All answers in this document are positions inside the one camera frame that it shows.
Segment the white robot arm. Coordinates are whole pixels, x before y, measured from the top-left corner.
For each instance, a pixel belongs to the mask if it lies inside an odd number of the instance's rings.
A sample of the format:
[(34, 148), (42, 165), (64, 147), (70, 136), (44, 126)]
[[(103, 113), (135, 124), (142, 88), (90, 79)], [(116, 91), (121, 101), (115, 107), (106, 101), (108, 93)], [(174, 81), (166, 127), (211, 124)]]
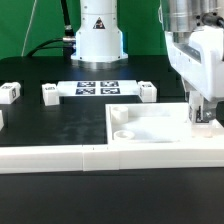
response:
[[(117, 0), (80, 0), (81, 27), (71, 59), (92, 69), (128, 58), (117, 27)], [(189, 95), (189, 119), (207, 123), (224, 101), (224, 18), (218, 0), (160, 0), (159, 21), (171, 66)]]

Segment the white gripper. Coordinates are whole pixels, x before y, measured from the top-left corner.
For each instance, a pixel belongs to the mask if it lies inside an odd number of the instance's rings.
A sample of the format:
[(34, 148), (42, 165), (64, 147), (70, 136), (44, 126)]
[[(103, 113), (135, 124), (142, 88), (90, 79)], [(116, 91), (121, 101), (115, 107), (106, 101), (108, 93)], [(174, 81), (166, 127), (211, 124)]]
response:
[(214, 120), (217, 103), (212, 101), (224, 101), (224, 29), (204, 26), (190, 35), (187, 44), (175, 43), (173, 36), (165, 32), (168, 58), (183, 78), (185, 99), (198, 91), (207, 99), (202, 104), (203, 121)]

